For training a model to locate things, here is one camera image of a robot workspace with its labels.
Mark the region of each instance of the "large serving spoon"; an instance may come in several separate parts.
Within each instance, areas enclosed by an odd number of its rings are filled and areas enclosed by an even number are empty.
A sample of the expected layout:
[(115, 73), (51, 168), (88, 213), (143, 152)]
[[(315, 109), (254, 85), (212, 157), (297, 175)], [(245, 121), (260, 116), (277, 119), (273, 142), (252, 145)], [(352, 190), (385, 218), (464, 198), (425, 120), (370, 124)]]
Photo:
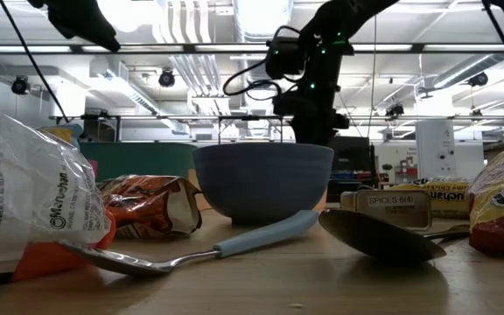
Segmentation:
[(461, 225), (421, 235), (364, 213), (340, 210), (326, 210), (318, 221), (327, 232), (352, 248), (394, 264), (423, 263), (446, 256), (445, 250), (431, 240), (470, 234), (470, 227)]
[(213, 246), (213, 249), (207, 252), (184, 255), (166, 262), (148, 262), (143, 259), (109, 250), (91, 248), (90, 246), (70, 241), (59, 241), (59, 244), (86, 259), (94, 266), (104, 270), (132, 276), (156, 276), (170, 273), (181, 263), (194, 259), (206, 257), (223, 258), (287, 240), (306, 232), (316, 223), (317, 219), (317, 212), (302, 210), (286, 220), (218, 242)]

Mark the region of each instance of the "security camera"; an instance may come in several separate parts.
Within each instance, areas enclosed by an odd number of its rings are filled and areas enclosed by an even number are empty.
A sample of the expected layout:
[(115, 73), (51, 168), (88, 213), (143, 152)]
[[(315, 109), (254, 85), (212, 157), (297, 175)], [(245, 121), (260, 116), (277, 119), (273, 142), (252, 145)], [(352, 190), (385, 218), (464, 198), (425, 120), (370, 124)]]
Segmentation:
[(22, 75), (18, 76), (10, 86), (10, 90), (16, 95), (28, 95), (31, 92), (31, 85), (28, 83), (28, 77)]
[(172, 69), (163, 68), (163, 73), (158, 77), (158, 84), (163, 88), (170, 88), (174, 85), (174, 74), (172, 74)]

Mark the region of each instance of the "crumpled wrapper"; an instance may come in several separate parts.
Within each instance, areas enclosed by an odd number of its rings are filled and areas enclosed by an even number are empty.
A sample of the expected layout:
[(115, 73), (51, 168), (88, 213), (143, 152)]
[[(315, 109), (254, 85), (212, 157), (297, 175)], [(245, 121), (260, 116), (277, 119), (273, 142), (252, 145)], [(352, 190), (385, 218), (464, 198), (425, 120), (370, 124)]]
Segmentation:
[(104, 206), (114, 215), (115, 237), (123, 239), (191, 234), (201, 227), (199, 192), (173, 176), (128, 175), (101, 184)]

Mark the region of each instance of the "blue bowl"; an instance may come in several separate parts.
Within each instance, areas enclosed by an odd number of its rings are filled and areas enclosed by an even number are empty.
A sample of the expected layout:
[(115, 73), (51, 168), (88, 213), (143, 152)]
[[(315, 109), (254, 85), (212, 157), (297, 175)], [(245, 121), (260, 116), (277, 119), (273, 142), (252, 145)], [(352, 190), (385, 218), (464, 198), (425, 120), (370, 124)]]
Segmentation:
[(235, 224), (270, 224), (313, 209), (328, 185), (333, 150), (298, 143), (238, 143), (193, 152), (207, 202)]

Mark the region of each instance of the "ceiling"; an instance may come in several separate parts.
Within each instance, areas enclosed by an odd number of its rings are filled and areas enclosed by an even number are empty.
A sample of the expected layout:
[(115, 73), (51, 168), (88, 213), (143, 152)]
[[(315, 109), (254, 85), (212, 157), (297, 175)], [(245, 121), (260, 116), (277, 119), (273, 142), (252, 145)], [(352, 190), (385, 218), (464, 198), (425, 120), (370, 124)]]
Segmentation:
[[(72, 43), (54, 30), (44, 13), (34, 10), (27, 2), (8, 0), (6, 3), (11, 7), (11, 13), (29, 45)], [(323, 1), (295, 0), (290, 25), (302, 28), (312, 18), (321, 3)], [(351, 41), (353, 43), (499, 43), (500, 39), (487, 14), (480, 9), (480, 3), (480, 0), (402, 0), (378, 15), (376, 22), (374, 19), (368, 21)], [(210, 0), (208, 4), (209, 34), (212, 41), (214, 43), (235, 42), (237, 37), (231, 1)], [(137, 19), (143, 21), (143, 24), (130, 33), (119, 31), (116, 38), (123, 44), (157, 43), (151, 28), (151, 21), (157, 17), (153, 16), (152, 10), (145, 9), (154, 3), (143, 0), (135, 1), (134, 5), (137, 7), (135, 10)], [(504, 31), (503, 12), (501, 10), (494, 12)], [(186, 19), (184, 14), (182, 16), (183, 24)], [(78, 38), (73, 39), (73, 42), (83, 43)], [(0, 45), (17, 43), (17, 37), (0, 8)], [(359, 54), (345, 57), (339, 78), (342, 89), (339, 97), (336, 97), (334, 107), (347, 108), (352, 115), (364, 116), (370, 113), (371, 103), (383, 111), (387, 105), (390, 105), (389, 97), (397, 93), (402, 96), (400, 102), (410, 112), (415, 103), (414, 89), (406, 83), (413, 83), (410, 80), (420, 75), (430, 77), (432, 81), (434, 76), (443, 74), (472, 56), (469, 53), (423, 55), (377, 53), (376, 55)], [(37, 56), (37, 62), (42, 66), (57, 67), (71, 75), (78, 75), (77, 70), (89, 67), (92, 58), (94, 56)], [(117, 58), (129, 68), (130, 81), (139, 86), (150, 98), (159, 103), (172, 104), (172, 108), (169, 109), (172, 113), (184, 113), (187, 110), (186, 107), (180, 105), (186, 102), (188, 96), (188, 87), (182, 80), (177, 78), (174, 87), (158, 85), (161, 69), (173, 67), (169, 56), (121, 55)], [(222, 81), (241, 68), (241, 62), (227, 54), (216, 55), (215, 61)], [(30, 66), (25, 56), (16, 55), (0, 56), (0, 70), (2, 63), (5, 67)], [(484, 87), (476, 87), (473, 92), (468, 86), (451, 88), (453, 106), (457, 113), (466, 115), (470, 112), (472, 105), (480, 106), (504, 99), (504, 61), (487, 69), (486, 74), (489, 76), (490, 83)], [(81, 78), (81, 80), (92, 85), (89, 78)], [(241, 84), (242, 82), (237, 80), (232, 88), (238, 88), (237, 86)], [(117, 110), (123, 114), (129, 113), (133, 108), (129, 100), (117, 97), (113, 90), (98, 87), (92, 87), (92, 89), (94, 93), (87, 98), (88, 107), (100, 107), (111, 112)], [(240, 106), (242, 106), (242, 99), (231, 99), (231, 109), (238, 109)], [(504, 115), (504, 106), (497, 107), (487, 114)]]

